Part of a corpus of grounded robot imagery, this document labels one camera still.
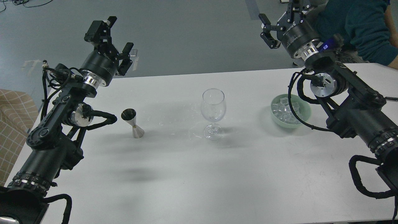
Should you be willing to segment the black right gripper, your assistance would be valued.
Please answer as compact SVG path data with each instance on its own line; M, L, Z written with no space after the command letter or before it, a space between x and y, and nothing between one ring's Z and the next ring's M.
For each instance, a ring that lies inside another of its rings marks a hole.
M273 26L265 14L259 14L263 24L260 37L270 49L279 48L281 43L290 58L301 57L304 47L311 44L317 47L320 43L319 34L304 18L303 11L310 7L309 0L289 0L287 10L277 21L277 26ZM271 31L277 31L277 40Z

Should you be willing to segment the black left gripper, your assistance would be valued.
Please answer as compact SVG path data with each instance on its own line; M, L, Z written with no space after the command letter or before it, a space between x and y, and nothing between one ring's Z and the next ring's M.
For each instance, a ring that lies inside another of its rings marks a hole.
M110 16L107 20L93 21L85 33L84 41L94 46L81 66L83 82L87 85L108 86L115 74L125 76L133 64L130 52L134 43L127 42L120 54L112 44L110 30L117 19L116 16Z

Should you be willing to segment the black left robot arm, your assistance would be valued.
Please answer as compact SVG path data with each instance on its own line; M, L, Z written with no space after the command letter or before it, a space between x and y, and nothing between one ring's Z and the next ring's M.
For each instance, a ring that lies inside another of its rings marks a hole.
M67 224L72 199L67 194L47 197L61 170L71 170L83 159L81 144L85 133L114 124L113 114L92 109L84 102L94 98L99 86L108 86L115 75L124 76L133 64L128 42L121 52L112 44L115 16L91 23L84 40L94 46L80 69L72 72L63 64L42 65L44 103L40 123L31 130L26 143L32 149L28 159L7 187L1 187L2 224L40 224L49 204L64 199L62 223Z

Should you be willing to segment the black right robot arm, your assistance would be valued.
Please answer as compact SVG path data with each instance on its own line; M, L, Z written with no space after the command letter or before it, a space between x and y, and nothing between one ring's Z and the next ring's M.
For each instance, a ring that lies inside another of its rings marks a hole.
M349 161L357 190L397 204L397 125L383 112L387 100L345 63L375 62L397 69L397 32L389 0L290 0L272 25L259 14L261 38L271 49L282 44L304 69L293 74L288 103L297 82L301 99L322 106L326 128L298 121L341 138L359 136L375 158L354 155Z

